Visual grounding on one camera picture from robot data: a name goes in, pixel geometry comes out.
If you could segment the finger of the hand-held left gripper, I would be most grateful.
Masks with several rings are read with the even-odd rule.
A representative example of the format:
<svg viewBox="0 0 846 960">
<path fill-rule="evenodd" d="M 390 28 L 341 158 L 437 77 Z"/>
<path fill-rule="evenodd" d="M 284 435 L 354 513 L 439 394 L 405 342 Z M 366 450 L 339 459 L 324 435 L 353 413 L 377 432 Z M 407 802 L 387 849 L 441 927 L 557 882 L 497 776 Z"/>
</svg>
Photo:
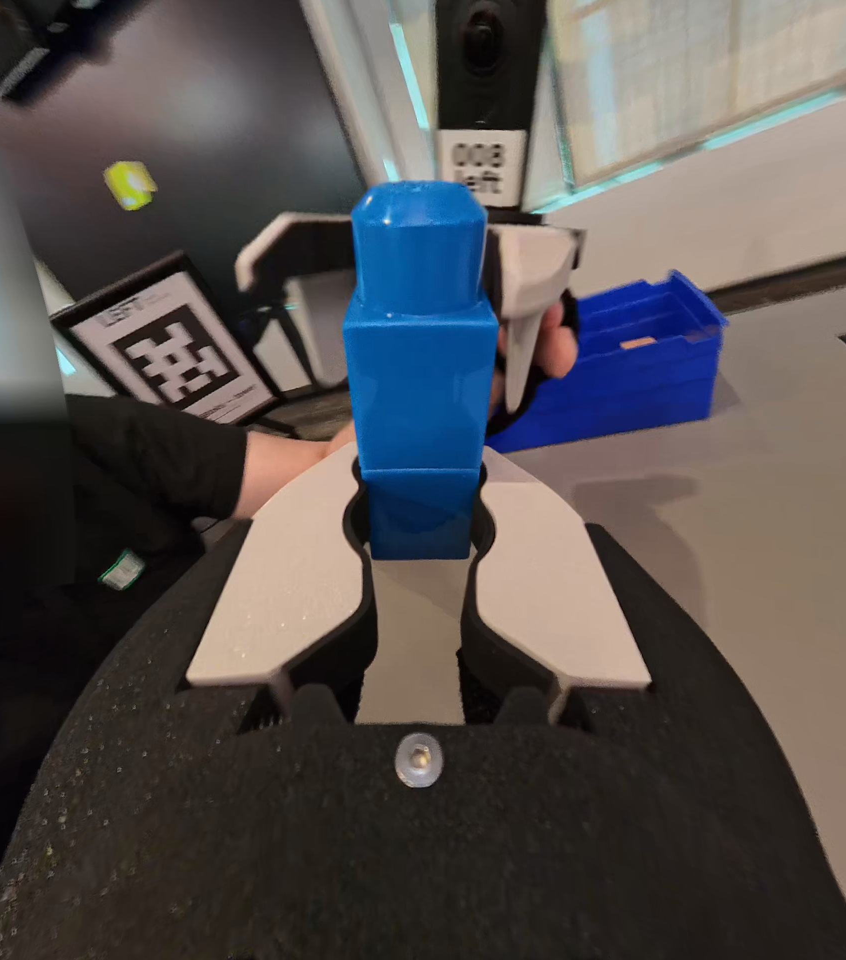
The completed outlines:
<svg viewBox="0 0 846 960">
<path fill-rule="evenodd" d="M 570 286 L 587 233 L 549 224 L 489 225 L 482 285 L 498 319 L 542 315 Z"/>
<path fill-rule="evenodd" d="M 240 251 L 235 276 L 242 293 L 282 295 L 289 280 L 354 268 L 348 214 L 283 212 Z"/>
</svg>

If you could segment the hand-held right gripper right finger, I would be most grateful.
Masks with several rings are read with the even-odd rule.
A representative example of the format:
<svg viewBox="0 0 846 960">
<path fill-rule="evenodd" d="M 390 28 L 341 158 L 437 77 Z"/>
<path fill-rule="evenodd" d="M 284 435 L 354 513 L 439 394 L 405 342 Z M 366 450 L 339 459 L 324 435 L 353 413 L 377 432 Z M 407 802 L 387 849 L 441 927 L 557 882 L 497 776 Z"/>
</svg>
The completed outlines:
<svg viewBox="0 0 846 960">
<path fill-rule="evenodd" d="M 482 455 L 472 544 L 461 659 L 496 701 L 535 690 L 556 722 L 575 690 L 650 688 L 582 517 L 490 448 Z"/>
</svg>

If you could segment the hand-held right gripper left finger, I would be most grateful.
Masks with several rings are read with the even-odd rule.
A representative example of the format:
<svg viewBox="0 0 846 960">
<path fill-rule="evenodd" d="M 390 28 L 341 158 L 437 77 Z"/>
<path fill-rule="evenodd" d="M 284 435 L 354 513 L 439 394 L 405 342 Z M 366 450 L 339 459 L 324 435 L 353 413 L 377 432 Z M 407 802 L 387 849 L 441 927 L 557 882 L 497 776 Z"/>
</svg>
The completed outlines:
<svg viewBox="0 0 846 960">
<path fill-rule="evenodd" d="M 267 688 L 283 712 L 307 685 L 353 688 L 378 649 L 367 531 L 366 489 L 349 442 L 253 515 L 187 684 Z"/>
</svg>

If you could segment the blue toy block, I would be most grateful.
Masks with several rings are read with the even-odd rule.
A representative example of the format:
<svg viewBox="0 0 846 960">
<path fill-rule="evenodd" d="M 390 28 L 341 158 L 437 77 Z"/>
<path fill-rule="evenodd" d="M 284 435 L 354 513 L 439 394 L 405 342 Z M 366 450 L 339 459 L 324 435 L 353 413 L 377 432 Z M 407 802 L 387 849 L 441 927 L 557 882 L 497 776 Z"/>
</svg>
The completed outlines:
<svg viewBox="0 0 846 960">
<path fill-rule="evenodd" d="M 385 183 L 352 212 L 343 336 L 363 475 L 479 469 L 499 334 L 486 228 L 454 182 Z"/>
<path fill-rule="evenodd" d="M 372 557 L 467 558 L 479 478 L 478 467 L 364 470 Z"/>
</svg>

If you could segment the blue plastic bin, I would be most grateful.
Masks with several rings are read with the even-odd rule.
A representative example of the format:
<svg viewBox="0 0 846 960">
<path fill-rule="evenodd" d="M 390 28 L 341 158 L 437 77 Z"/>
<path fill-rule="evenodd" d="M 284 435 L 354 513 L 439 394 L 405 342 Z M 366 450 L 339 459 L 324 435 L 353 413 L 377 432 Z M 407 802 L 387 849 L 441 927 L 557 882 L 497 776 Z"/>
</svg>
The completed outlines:
<svg viewBox="0 0 846 960">
<path fill-rule="evenodd" d="M 578 353 L 561 379 L 526 386 L 524 412 L 501 408 L 487 444 L 501 453 L 706 419 L 726 320 L 680 271 L 576 299 Z M 652 336 L 633 350 L 620 342 Z"/>
</svg>

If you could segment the person's left forearm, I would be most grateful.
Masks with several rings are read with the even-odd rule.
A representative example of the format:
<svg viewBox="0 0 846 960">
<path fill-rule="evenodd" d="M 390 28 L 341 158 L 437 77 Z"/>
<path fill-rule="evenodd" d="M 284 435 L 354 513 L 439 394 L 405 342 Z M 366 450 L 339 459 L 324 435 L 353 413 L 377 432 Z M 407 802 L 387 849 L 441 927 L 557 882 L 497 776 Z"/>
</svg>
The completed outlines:
<svg viewBox="0 0 846 960">
<path fill-rule="evenodd" d="M 252 519 L 290 482 L 356 440 L 352 419 L 332 439 L 323 441 L 249 432 L 239 495 L 230 519 Z"/>
</svg>

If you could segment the person's left hand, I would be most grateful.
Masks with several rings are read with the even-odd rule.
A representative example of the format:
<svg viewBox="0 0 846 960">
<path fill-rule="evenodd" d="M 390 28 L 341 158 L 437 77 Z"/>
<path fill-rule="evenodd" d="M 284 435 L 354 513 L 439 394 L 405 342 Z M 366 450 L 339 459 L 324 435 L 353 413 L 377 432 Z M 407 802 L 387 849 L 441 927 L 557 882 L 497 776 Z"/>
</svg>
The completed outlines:
<svg viewBox="0 0 846 960">
<path fill-rule="evenodd" d="M 550 306 L 541 318 L 533 366 L 547 378 L 561 379 L 573 368 L 577 352 L 577 334 L 564 320 L 563 306 L 560 303 Z"/>
</svg>

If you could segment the framed marker sign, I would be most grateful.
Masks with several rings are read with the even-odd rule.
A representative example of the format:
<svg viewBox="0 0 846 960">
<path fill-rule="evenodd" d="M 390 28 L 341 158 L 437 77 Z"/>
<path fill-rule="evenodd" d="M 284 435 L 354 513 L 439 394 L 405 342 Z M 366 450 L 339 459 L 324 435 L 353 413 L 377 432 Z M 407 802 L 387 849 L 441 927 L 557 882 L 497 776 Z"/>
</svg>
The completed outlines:
<svg viewBox="0 0 846 960">
<path fill-rule="evenodd" d="M 224 323 L 181 250 L 50 317 L 114 391 L 224 425 L 248 426 L 285 400 Z"/>
</svg>

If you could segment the yellow green sticker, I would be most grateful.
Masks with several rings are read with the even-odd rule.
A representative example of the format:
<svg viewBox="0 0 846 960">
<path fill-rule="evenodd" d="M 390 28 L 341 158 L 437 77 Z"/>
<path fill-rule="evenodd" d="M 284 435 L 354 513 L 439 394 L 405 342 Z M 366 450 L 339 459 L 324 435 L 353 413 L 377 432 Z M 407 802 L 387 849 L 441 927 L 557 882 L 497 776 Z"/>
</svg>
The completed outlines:
<svg viewBox="0 0 846 960">
<path fill-rule="evenodd" d="M 140 210 L 152 202 L 158 186 L 141 161 L 122 160 L 103 171 L 106 186 L 126 211 Z"/>
</svg>

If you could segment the green white tag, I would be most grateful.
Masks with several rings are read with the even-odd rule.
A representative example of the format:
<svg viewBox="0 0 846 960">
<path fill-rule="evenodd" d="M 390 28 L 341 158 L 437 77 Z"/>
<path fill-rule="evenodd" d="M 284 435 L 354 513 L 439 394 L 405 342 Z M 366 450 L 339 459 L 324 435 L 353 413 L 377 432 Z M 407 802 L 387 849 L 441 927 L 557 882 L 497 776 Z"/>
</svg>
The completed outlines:
<svg viewBox="0 0 846 960">
<path fill-rule="evenodd" d="M 147 563 L 131 548 L 124 549 L 117 560 L 97 578 L 108 589 L 123 593 L 131 588 L 145 572 Z"/>
</svg>

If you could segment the window with blinds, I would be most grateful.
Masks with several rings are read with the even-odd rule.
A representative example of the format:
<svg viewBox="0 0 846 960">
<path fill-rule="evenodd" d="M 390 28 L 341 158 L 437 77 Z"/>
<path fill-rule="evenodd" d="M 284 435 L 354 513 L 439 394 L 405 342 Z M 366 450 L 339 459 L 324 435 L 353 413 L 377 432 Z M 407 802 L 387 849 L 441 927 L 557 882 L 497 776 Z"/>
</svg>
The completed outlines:
<svg viewBox="0 0 846 960">
<path fill-rule="evenodd" d="M 549 2 L 575 188 L 846 85 L 846 1 Z"/>
</svg>

